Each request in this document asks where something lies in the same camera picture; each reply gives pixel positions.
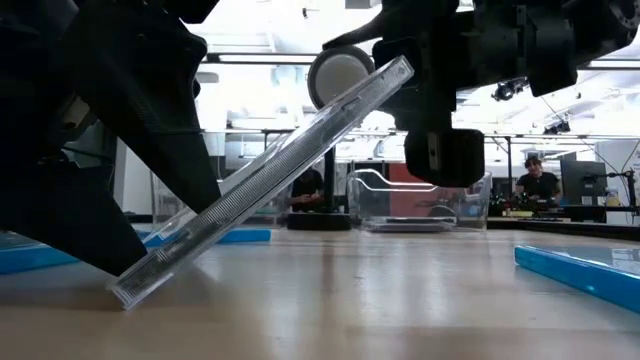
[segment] transparent acrylic tray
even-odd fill
[[[227,183],[218,201],[184,226],[178,224],[176,235],[110,284],[111,291],[125,309],[135,306],[181,265],[193,261],[284,190],[412,76],[408,61],[398,57],[331,101],[308,125],[272,144],[241,169],[234,178],[237,182]]]
[[[490,173],[469,188],[391,182],[373,169],[347,177],[352,220],[371,232],[484,230],[490,191]]]

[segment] table surface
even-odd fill
[[[6,359],[638,359],[640,315],[513,261],[535,232],[282,231],[207,251],[125,313],[77,264],[0,277]]]

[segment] desk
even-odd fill
[[[71,265],[0,277],[6,359],[637,359],[640,315],[514,266],[489,231],[274,233],[213,247],[131,313]],[[630,247],[632,243],[615,243]]]

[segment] person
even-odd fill
[[[324,202],[324,181],[318,170],[309,168],[293,182],[291,209],[294,212],[318,212]]]
[[[560,180],[553,173],[543,171],[542,162],[536,157],[528,158],[524,163],[527,174],[522,175],[516,183],[516,194],[526,193],[529,199],[560,200]]]

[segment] computer monitor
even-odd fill
[[[602,205],[607,195],[607,168],[596,161],[560,161],[562,200],[569,205]]]

